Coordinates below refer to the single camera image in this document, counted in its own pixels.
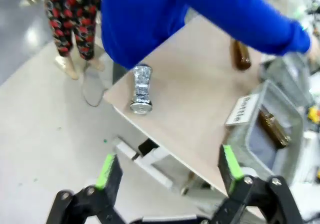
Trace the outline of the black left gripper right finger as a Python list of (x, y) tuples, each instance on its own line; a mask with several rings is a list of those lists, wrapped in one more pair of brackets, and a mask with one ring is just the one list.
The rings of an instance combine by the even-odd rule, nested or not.
[(245, 175), (231, 146), (221, 145), (218, 168), (228, 197), (209, 223), (239, 223), (246, 207), (257, 207), (267, 223), (300, 223), (294, 197), (282, 176), (268, 180)]

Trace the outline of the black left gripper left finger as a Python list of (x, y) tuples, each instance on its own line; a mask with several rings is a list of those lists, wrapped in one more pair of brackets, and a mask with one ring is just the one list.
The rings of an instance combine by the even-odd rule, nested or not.
[(108, 154), (95, 185), (56, 194), (46, 223), (85, 223), (91, 216), (100, 223), (125, 223), (115, 209), (122, 175), (117, 155)]

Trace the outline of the person's hand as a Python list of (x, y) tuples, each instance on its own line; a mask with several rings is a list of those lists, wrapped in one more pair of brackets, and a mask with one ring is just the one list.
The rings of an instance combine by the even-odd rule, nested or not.
[(310, 47), (306, 53), (306, 56), (310, 63), (316, 64), (319, 57), (320, 57), (320, 48), (319, 48), (319, 40), (317, 37), (313, 34), (309, 34), (309, 39), (310, 39)]

